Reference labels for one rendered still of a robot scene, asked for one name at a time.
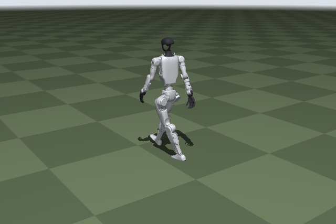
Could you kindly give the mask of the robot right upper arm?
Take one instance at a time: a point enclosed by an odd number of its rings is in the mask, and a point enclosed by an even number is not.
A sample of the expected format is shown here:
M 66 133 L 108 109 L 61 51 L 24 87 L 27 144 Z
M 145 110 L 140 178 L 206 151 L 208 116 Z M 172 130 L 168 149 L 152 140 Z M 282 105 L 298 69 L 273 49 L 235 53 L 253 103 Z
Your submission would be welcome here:
M 185 59 L 183 56 L 178 56 L 179 58 L 179 67 L 181 70 L 181 78 L 186 79 L 187 78 L 187 73 L 186 73 L 186 66 L 185 66 Z

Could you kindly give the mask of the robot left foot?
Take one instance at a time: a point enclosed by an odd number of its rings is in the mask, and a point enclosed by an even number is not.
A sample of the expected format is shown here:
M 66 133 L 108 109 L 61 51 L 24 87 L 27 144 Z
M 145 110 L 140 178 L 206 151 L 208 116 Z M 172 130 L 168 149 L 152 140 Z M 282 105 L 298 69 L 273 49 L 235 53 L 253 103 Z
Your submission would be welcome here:
M 180 156 L 178 156 L 178 155 L 176 154 L 176 155 L 172 155 L 172 157 L 175 158 L 175 159 L 181 160 L 181 161 L 185 161 L 185 160 L 186 160 L 185 155 L 183 155 L 183 154 L 181 154 L 181 153 L 180 153 Z

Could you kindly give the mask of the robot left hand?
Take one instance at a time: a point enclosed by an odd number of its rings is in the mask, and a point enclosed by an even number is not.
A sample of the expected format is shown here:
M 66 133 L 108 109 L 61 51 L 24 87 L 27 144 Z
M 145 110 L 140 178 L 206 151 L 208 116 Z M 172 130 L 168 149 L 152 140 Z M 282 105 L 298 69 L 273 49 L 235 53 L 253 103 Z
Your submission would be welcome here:
M 142 103 L 144 103 L 144 101 L 143 101 L 143 96 L 146 94 L 146 92 L 143 92 L 143 93 L 141 93 L 140 92 L 140 101 L 142 102 Z

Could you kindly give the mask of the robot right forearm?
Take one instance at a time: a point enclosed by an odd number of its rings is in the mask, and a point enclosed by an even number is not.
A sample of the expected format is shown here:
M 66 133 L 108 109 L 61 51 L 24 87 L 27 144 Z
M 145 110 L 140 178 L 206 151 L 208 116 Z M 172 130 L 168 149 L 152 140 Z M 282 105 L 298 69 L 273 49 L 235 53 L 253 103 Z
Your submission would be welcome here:
M 187 91 L 187 94 L 190 95 L 192 87 L 191 87 L 191 84 L 190 84 L 190 80 L 189 80 L 188 74 L 187 74 L 187 79 L 185 79 L 183 82 L 185 84 L 185 89 Z

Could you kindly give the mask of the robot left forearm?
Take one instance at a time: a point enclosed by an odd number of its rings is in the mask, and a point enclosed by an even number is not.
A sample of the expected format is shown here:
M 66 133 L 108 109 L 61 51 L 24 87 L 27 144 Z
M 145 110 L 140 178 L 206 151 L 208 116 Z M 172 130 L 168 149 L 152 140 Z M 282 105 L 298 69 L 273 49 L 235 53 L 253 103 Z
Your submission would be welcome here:
M 147 91 L 149 90 L 149 87 L 152 84 L 152 82 L 150 81 L 150 78 L 151 78 L 150 75 L 147 75 L 145 85 L 144 85 L 143 89 L 141 89 L 141 93 L 143 93 L 143 92 L 147 93 Z

